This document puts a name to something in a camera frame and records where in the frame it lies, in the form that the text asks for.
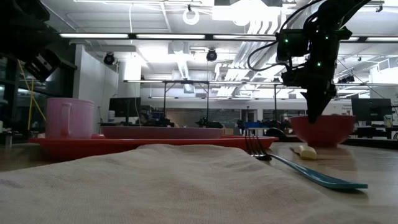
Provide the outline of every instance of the desk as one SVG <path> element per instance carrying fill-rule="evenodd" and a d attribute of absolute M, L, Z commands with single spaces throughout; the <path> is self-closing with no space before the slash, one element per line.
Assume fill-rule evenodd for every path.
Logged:
<path fill-rule="evenodd" d="M 398 128 L 366 126 L 366 127 L 358 127 L 355 134 L 358 135 L 359 138 L 386 137 L 387 139 L 392 139 L 393 131 L 398 131 Z"/>
<path fill-rule="evenodd" d="M 338 149 L 316 149 L 318 160 L 303 161 L 289 146 L 302 143 L 275 142 L 272 152 L 278 156 L 307 166 L 333 177 L 369 184 L 369 189 L 337 192 L 321 187 L 301 177 L 285 164 L 272 160 L 267 166 L 287 173 L 291 178 L 306 182 L 327 197 L 352 206 L 373 216 L 382 223 L 398 220 L 398 151 L 355 146 Z M 11 149 L 0 148 L 0 172 L 54 163 L 45 158 L 36 144 L 17 144 Z"/>

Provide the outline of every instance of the computer monitor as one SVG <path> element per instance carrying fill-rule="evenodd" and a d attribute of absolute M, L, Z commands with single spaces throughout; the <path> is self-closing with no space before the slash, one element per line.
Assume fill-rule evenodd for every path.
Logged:
<path fill-rule="evenodd" d="M 392 115 L 390 99 L 351 99 L 351 104 L 357 121 L 384 121 Z"/>
<path fill-rule="evenodd" d="M 141 112 L 141 98 L 111 98 L 109 110 L 113 110 L 117 118 L 138 117 L 137 112 Z"/>

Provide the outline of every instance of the red bowl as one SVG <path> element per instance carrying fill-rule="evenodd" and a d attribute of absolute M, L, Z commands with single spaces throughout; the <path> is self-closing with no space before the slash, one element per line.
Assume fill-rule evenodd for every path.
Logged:
<path fill-rule="evenodd" d="M 308 116 L 290 119 L 297 137 L 309 146 L 336 147 L 353 132 L 354 116 L 322 115 L 315 124 L 308 122 Z"/>

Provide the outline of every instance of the blue utensil handle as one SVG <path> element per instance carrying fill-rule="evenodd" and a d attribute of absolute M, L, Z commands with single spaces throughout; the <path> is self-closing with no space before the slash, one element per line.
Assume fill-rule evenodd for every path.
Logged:
<path fill-rule="evenodd" d="M 304 166 L 298 165 L 294 162 L 288 161 L 287 159 L 284 159 L 282 157 L 275 156 L 272 154 L 270 154 L 270 156 L 290 166 L 291 168 L 299 172 L 299 174 L 306 177 L 307 179 L 330 189 L 367 189 L 368 188 L 367 184 L 348 182 L 345 180 L 330 177 L 328 175 L 321 174 L 315 170 L 311 170 Z"/>

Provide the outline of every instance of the ceiling light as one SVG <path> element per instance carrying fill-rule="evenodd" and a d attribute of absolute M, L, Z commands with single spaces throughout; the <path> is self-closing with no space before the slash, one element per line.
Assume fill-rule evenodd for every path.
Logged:
<path fill-rule="evenodd" d="M 128 34 L 60 34 L 63 38 L 70 38 L 70 39 L 128 39 Z"/>
<path fill-rule="evenodd" d="M 367 93 L 367 92 L 369 92 L 369 90 L 365 90 L 365 91 L 361 91 L 361 92 L 358 92 L 358 93 L 352 93 L 352 94 L 349 94 L 349 95 L 341 96 L 341 98 L 347 98 L 349 96 L 354 96 L 354 95 L 357 95 L 357 94 L 360 95 L 360 94 Z"/>
<path fill-rule="evenodd" d="M 163 96 L 150 96 L 148 99 L 164 99 Z M 175 97 L 166 96 L 166 99 L 175 99 Z"/>
<path fill-rule="evenodd" d="M 244 82 L 210 81 L 210 84 L 243 84 Z"/>
<path fill-rule="evenodd" d="M 229 100 L 228 97 L 209 97 L 209 100 Z"/>
<path fill-rule="evenodd" d="M 124 82 L 129 83 L 162 83 L 160 80 L 125 80 Z"/>
<path fill-rule="evenodd" d="M 341 42 L 352 42 L 352 41 L 358 41 L 359 37 L 350 37 L 348 40 L 341 40 Z"/>
<path fill-rule="evenodd" d="M 205 35 L 201 34 L 137 34 L 137 39 L 187 39 L 203 40 Z"/>
<path fill-rule="evenodd" d="M 179 97 L 179 99 L 187 99 L 187 100 L 202 100 L 201 97 Z"/>
<path fill-rule="evenodd" d="M 275 41 L 273 35 L 214 35 L 215 40 Z"/>
<path fill-rule="evenodd" d="M 398 37 L 368 37 L 366 41 L 398 42 Z"/>

